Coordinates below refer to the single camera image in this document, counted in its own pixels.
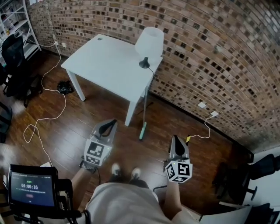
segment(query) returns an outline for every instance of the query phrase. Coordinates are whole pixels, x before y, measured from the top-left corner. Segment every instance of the table top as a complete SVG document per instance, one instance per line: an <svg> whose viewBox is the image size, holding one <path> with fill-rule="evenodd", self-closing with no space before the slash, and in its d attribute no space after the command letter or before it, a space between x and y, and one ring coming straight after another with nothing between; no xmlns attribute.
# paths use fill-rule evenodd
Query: table top
<svg viewBox="0 0 280 224"><path fill-rule="evenodd" d="M152 71L139 66L142 59L133 44L98 34L61 67L129 101L137 102L152 80L152 71L156 71L162 57L148 59Z"/></svg>

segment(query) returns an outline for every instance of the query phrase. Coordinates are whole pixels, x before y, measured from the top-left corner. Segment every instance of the brick wall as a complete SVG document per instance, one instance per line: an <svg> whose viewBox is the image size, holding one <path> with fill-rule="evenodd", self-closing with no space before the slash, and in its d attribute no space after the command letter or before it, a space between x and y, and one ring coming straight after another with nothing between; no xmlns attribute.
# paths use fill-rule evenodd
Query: brick wall
<svg viewBox="0 0 280 224"><path fill-rule="evenodd" d="M163 30L151 91L203 119L218 111L212 125L259 151L280 144L278 8L267 0L43 0L28 13L39 43L51 45L54 34L66 56L98 33L134 44L145 27Z"/></svg>

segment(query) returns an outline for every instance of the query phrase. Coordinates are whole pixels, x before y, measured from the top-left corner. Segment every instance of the white lamp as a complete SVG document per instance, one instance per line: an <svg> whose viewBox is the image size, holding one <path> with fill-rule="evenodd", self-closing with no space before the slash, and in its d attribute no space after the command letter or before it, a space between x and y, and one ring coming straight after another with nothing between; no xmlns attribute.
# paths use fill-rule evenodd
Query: white lamp
<svg viewBox="0 0 280 224"><path fill-rule="evenodd" d="M148 58L156 58L162 55L164 33L155 27L146 27L135 44L135 50L144 57L139 62L141 68L149 68Z"/></svg>

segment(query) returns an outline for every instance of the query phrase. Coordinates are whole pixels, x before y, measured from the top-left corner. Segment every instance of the chair wheel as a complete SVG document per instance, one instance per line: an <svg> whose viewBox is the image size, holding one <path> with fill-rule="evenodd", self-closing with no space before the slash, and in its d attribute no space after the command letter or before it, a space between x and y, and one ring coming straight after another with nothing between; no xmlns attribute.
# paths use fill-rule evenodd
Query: chair wheel
<svg viewBox="0 0 280 224"><path fill-rule="evenodd" d="M6 141L6 134L0 133L0 143L5 143Z"/></svg>

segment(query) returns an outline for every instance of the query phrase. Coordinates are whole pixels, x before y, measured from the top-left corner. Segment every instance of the lamp stand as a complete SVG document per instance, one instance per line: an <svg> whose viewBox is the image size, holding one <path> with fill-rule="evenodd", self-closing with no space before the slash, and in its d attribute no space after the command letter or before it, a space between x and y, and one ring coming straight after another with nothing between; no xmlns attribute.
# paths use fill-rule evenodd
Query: lamp stand
<svg viewBox="0 0 280 224"><path fill-rule="evenodd" d="M140 66L141 68L149 68L149 67L150 67L150 64L148 63L148 58L145 57L145 58L143 59L143 61L140 61L140 62L139 62L139 66Z"/></svg>

